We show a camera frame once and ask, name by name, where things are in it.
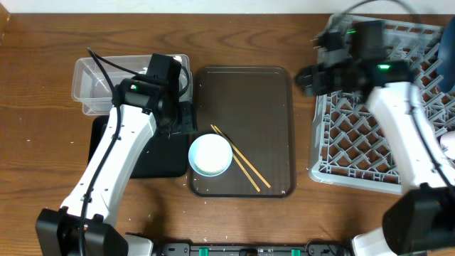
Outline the pink-tinted white cup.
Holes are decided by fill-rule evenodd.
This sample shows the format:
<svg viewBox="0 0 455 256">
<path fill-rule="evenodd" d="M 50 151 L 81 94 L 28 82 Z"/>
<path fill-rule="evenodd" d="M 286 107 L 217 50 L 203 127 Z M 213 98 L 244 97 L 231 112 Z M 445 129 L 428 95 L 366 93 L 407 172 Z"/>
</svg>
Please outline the pink-tinted white cup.
<svg viewBox="0 0 455 256">
<path fill-rule="evenodd" d="M 441 148 L 449 159 L 455 159 L 455 131 L 444 133 L 440 137 Z"/>
</svg>

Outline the dark blue plate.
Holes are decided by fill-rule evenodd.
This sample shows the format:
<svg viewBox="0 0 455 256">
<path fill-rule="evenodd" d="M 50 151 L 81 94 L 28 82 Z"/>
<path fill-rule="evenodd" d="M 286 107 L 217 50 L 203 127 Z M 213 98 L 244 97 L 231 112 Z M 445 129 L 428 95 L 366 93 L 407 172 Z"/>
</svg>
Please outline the dark blue plate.
<svg viewBox="0 0 455 256">
<path fill-rule="evenodd" d="M 439 89 L 444 93 L 454 93 L 454 17 L 444 28 L 438 59 L 441 64 L 437 67 L 437 74 L 443 77 Z"/>
</svg>

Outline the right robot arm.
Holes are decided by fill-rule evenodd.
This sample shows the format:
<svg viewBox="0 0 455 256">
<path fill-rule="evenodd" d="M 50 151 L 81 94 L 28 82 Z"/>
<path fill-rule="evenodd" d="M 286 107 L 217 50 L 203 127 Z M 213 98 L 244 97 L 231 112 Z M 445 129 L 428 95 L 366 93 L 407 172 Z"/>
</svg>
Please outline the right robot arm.
<svg viewBox="0 0 455 256">
<path fill-rule="evenodd" d="M 400 175 L 403 196 L 381 227 L 356 235 L 352 255 L 410 255 L 454 246 L 454 165 L 435 138 L 414 74 L 403 60 L 343 60 L 303 68 L 305 96 L 360 92 L 380 125 Z"/>
</svg>

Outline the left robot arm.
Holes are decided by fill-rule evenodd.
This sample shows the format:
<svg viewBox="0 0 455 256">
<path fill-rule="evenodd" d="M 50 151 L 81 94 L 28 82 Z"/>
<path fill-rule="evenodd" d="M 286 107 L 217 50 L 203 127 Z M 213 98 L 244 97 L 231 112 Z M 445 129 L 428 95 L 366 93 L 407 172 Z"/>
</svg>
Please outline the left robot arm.
<svg viewBox="0 0 455 256">
<path fill-rule="evenodd" d="M 36 233 L 44 255 L 151 255 L 152 240 L 115 229 L 120 202 L 139 156 L 155 135 L 197 130 L 191 88 L 178 78 L 125 78 L 113 92 L 105 132 L 87 168 L 59 210 L 44 208 Z"/>
</svg>

